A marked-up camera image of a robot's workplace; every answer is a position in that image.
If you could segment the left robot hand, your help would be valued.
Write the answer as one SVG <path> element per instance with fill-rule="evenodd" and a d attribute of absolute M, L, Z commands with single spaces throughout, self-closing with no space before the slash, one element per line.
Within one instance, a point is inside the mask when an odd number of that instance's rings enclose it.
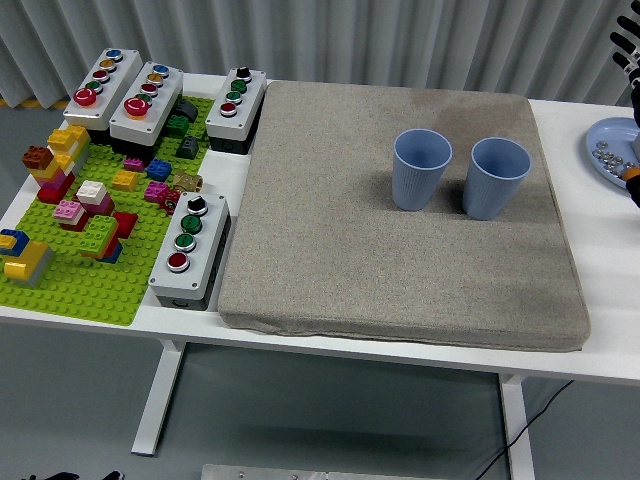
<path fill-rule="evenodd" d="M 123 480 L 125 474 L 119 470 L 113 470 L 108 474 L 101 477 L 101 480 Z M 73 472 L 58 472 L 48 477 L 43 477 L 43 480 L 80 480 L 80 475 Z"/>

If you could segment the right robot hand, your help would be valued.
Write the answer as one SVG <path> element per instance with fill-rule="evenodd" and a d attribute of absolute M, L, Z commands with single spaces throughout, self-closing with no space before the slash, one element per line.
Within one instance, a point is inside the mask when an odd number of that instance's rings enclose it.
<path fill-rule="evenodd" d="M 639 41 L 639 24 L 635 20 L 626 16 L 619 16 L 616 21 L 620 27 L 634 35 Z M 628 77 L 631 86 L 633 118 L 639 128 L 639 45 L 636 45 L 618 32 L 612 32 L 610 40 L 622 51 L 614 52 L 612 59 Z M 639 161 L 639 136 L 634 140 L 633 150 Z M 621 178 L 631 199 L 639 208 L 639 166 L 627 168 Z"/>

